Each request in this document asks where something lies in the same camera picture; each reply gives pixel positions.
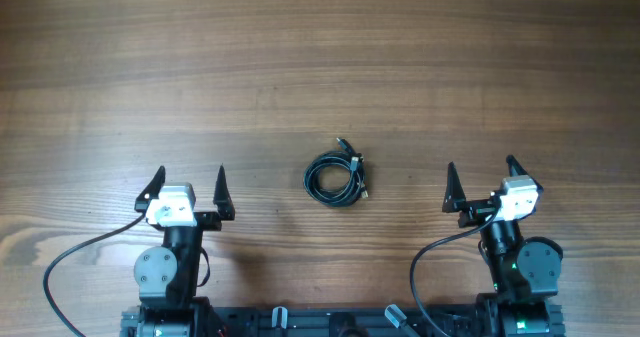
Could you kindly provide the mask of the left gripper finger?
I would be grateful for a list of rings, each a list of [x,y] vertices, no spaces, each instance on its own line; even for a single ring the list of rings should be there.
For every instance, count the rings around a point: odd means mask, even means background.
[[[226,172],[223,165],[218,170],[213,204],[216,206],[220,220],[233,221],[235,219],[235,207],[228,190]]]
[[[154,177],[135,199],[134,210],[138,213],[145,213],[152,200],[159,197],[159,192],[165,183],[166,169],[160,166]]]

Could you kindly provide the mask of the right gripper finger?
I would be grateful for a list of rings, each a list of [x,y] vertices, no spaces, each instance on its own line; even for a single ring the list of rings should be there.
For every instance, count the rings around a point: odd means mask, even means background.
[[[542,187],[542,185],[522,167],[522,165],[517,161],[514,155],[508,155],[506,157],[506,163],[508,165],[509,175],[511,177],[529,176],[532,179],[532,181],[535,183],[537,192],[542,193],[544,191],[544,188]]]
[[[462,188],[456,166],[453,162],[450,162],[447,166],[447,183],[442,211],[444,213],[460,212],[465,209],[466,203],[466,195]]]

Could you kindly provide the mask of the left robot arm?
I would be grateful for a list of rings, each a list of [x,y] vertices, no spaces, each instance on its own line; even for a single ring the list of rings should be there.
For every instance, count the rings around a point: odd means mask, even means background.
[[[121,337],[226,336],[227,327],[197,289],[211,276],[199,276],[200,259],[207,258],[203,234],[219,231],[235,219],[224,168],[218,171],[214,211],[197,211],[190,183],[168,183],[161,166],[135,200],[134,210],[163,233],[163,242],[140,254],[134,264],[140,305],[122,314]]]

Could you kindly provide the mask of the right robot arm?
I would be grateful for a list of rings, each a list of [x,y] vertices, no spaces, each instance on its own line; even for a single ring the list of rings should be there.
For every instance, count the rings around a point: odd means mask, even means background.
[[[489,267],[492,293],[476,298],[474,336],[564,336],[559,292],[563,250],[545,237],[525,238],[519,222],[536,212],[543,187],[506,158],[509,175],[486,199],[469,200],[454,163],[448,164],[442,210],[459,214],[458,225],[479,227],[479,249]]]

